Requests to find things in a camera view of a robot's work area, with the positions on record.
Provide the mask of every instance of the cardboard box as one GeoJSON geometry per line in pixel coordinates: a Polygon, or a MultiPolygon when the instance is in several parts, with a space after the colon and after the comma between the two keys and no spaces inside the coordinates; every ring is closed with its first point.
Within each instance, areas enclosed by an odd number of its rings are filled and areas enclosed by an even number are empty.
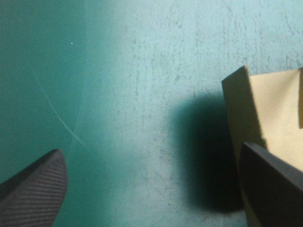
{"type": "MultiPolygon", "coordinates": [[[[303,171],[301,73],[297,69],[251,76],[243,66],[222,81],[237,165],[242,143],[253,142],[303,171]]],[[[261,226],[242,195],[249,227],[261,226]]]]}

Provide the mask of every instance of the textured concrete surface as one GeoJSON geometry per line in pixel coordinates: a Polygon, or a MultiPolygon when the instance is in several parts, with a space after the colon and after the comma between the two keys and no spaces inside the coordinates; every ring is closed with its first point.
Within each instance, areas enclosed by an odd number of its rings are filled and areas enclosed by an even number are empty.
{"type": "Polygon", "coordinates": [[[54,226],[246,226],[221,80],[301,67],[302,1],[1,5],[1,180],[58,147],[54,226]]]}

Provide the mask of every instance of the green surface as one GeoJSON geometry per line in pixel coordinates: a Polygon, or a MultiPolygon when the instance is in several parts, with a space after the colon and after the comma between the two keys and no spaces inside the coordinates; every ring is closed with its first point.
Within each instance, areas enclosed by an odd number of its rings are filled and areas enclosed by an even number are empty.
{"type": "Polygon", "coordinates": [[[220,82],[243,64],[301,67],[302,9],[1,0],[0,180],[61,148],[69,189],[56,227],[246,226],[220,82]]]}

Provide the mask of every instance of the scratch mark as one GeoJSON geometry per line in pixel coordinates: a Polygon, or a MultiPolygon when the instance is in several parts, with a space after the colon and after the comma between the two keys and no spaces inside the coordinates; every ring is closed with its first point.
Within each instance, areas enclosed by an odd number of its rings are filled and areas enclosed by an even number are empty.
{"type": "Polygon", "coordinates": [[[160,222],[162,222],[167,216],[164,216],[163,218],[161,218],[159,221],[157,221],[156,223],[152,224],[151,227],[155,227],[157,224],[159,224],[160,222]]]}
{"type": "Polygon", "coordinates": [[[47,96],[44,88],[42,87],[40,81],[38,80],[38,78],[36,76],[34,76],[36,79],[36,82],[38,83],[40,90],[43,92],[48,104],[50,105],[50,107],[52,108],[53,112],[55,113],[55,115],[57,116],[58,120],[62,123],[62,125],[66,128],[66,130],[83,146],[85,146],[85,143],[68,127],[68,125],[64,122],[64,120],[60,117],[60,115],[58,114],[58,112],[56,111],[56,109],[54,108],[51,100],[49,99],[49,97],[47,96]]]}
{"type": "Polygon", "coordinates": [[[117,214],[117,210],[119,208],[119,206],[121,205],[121,203],[119,203],[119,205],[117,206],[115,212],[114,212],[114,215],[113,215],[113,227],[116,227],[116,223],[115,223],[115,217],[116,217],[116,214],[117,214]]]}

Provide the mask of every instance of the dark rubber pad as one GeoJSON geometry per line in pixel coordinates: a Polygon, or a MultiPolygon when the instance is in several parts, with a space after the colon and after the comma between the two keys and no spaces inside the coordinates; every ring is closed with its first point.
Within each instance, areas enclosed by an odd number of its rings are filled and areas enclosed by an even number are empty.
{"type": "Polygon", "coordinates": [[[263,227],[303,226],[300,170],[256,144],[244,143],[239,174],[243,191],[263,227]]]}
{"type": "Polygon", "coordinates": [[[0,185],[0,227],[51,227],[67,189],[60,150],[42,158],[0,185]]]}

